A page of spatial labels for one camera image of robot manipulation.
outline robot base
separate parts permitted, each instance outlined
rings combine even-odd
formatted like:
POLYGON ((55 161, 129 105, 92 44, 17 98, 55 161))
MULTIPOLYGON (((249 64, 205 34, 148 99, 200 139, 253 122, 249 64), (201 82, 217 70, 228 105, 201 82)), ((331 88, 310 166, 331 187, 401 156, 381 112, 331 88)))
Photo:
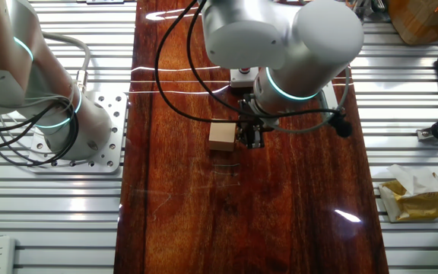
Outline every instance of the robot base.
MULTIPOLYGON (((102 106, 111 118, 112 131, 109 141, 93 157, 84 161, 58 160, 52 164, 44 164, 39 167, 29 167, 35 174, 111 174, 118 170, 121 162, 121 147, 124 135, 124 125, 128 97, 125 94, 108 94, 101 92, 89 92, 89 98, 102 106)), ((30 158, 45 161, 52 154, 41 135, 35 134, 31 143, 35 151, 48 154, 31 152, 30 158)))

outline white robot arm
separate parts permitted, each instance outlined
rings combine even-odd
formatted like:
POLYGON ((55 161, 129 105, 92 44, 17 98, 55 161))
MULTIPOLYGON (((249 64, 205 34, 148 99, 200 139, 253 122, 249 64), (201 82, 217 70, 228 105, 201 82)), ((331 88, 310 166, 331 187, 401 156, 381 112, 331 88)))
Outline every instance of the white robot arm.
POLYGON ((202 21, 213 63, 265 67, 254 94, 261 110, 271 114, 295 111, 314 97, 363 45, 360 20, 334 0, 302 8, 269 0, 208 0, 202 21))

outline wood grain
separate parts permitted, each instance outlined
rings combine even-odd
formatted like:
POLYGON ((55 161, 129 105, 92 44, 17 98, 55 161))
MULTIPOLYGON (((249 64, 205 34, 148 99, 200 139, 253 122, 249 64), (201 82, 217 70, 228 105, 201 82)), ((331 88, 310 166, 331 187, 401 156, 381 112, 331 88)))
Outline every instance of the wood grain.
MULTIPOLYGON (((325 127, 305 135, 269 132, 263 149, 210 151, 209 125, 174 113, 146 69, 178 15, 173 11, 187 4, 138 0, 115 273, 388 273, 353 88, 345 104, 354 127, 348 139, 325 127)), ((236 118, 183 71, 190 20, 163 48, 163 89, 192 115, 236 118)), ((234 104, 238 98, 224 88, 229 73, 208 60, 200 24, 192 48, 201 76, 234 104)), ((338 96, 344 81, 336 80, 338 96)), ((319 121, 312 114, 281 125, 319 121)))

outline tissue packet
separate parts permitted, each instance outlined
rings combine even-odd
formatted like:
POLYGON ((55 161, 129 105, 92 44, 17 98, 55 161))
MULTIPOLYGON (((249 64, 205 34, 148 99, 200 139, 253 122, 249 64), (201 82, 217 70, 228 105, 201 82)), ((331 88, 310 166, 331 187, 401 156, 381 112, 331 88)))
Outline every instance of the tissue packet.
POLYGON ((438 192, 407 195, 398 180, 379 185, 379 193, 391 222, 433 220, 438 218, 438 192))

